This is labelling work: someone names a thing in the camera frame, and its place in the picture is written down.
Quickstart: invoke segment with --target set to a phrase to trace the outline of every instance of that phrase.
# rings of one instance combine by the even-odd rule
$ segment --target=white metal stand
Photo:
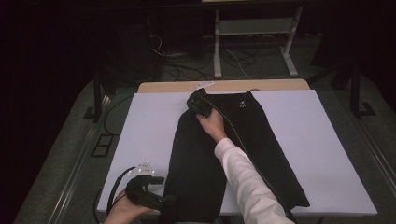
[[[219,10],[216,10],[215,53],[213,55],[215,78],[221,79],[219,36],[220,35],[256,35],[256,34],[289,34],[285,47],[281,48],[281,53],[286,63],[286,66],[289,69],[290,76],[297,77],[298,73],[294,66],[293,61],[291,60],[289,51],[295,32],[297,30],[298,22],[302,11],[303,11],[303,7],[297,7],[293,18],[220,21]]]

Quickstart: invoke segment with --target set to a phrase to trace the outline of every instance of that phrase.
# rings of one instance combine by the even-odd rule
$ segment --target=white logo
[[[247,107],[248,105],[245,103],[245,101],[241,101],[239,102],[239,107],[243,108],[243,107]]]

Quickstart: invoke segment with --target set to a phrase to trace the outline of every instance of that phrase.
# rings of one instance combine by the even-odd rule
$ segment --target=white cable
[[[158,52],[157,50],[153,49],[152,51],[156,52],[157,54],[161,55],[161,56],[165,56],[165,52],[163,51],[162,53]]]
[[[160,49],[160,47],[163,45],[163,41],[161,40],[161,38],[157,35],[151,35],[151,37],[157,37],[160,40],[160,46],[158,46],[157,50]]]
[[[188,53],[174,53],[174,54],[166,54],[166,57],[176,57],[176,56],[186,56]]]
[[[229,50],[225,49],[225,51],[231,53],[231,55],[233,55],[233,56],[235,57],[236,61],[237,61],[238,64],[239,64],[239,68],[241,68],[242,73],[243,73],[248,79],[251,79],[251,78],[248,76],[248,74],[245,73],[244,69],[242,68],[241,63],[239,62],[239,59],[238,59],[232,52],[230,52]]]

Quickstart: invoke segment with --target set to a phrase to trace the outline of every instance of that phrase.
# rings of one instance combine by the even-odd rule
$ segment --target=wooden table edge
[[[179,81],[179,82],[144,82],[137,93],[150,92],[193,92],[198,85],[211,81]],[[205,87],[206,91],[285,91],[310,90],[304,79],[265,79],[265,80],[215,80],[214,84]]]

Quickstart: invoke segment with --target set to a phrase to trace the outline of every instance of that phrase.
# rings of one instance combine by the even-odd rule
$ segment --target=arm
[[[267,188],[248,156],[227,138],[223,119],[212,109],[208,118],[197,115],[204,130],[218,143],[215,155],[236,194],[246,223],[293,223],[286,218],[283,207]]]

